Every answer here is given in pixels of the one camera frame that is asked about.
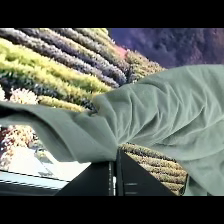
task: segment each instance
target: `wrinkled fabric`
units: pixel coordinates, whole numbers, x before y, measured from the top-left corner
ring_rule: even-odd
[[[114,161],[120,144],[178,161],[185,195],[224,195],[224,66],[184,66],[93,99],[97,112],[0,102],[0,124],[34,128],[58,161]]]

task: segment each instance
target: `person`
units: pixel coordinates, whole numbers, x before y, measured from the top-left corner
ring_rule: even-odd
[[[185,195],[224,195],[224,66],[169,69],[100,94],[76,113],[0,102],[0,124],[30,125],[61,162],[114,161],[129,142],[174,158]]]

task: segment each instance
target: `flower field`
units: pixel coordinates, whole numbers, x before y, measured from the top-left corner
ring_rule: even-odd
[[[92,98],[146,75],[158,63],[118,47],[105,28],[0,28],[0,100],[73,111],[93,109]],[[0,169],[17,147],[38,141],[28,126],[1,127]],[[173,192],[186,172],[171,158],[132,144],[120,146]]]

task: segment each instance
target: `green sleeve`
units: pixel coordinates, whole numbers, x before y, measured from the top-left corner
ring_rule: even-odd
[[[185,66],[95,97],[97,113],[1,102],[0,123],[31,125],[59,161],[115,160],[126,142],[150,147],[224,195],[223,85],[224,66]]]

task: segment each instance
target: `field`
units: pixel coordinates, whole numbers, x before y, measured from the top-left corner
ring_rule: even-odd
[[[92,110],[94,95],[163,70],[117,46],[105,28],[0,28],[0,100]],[[28,126],[1,127],[0,138],[3,170],[17,147],[38,142]],[[120,148],[178,194],[186,172],[174,160],[137,145]]]

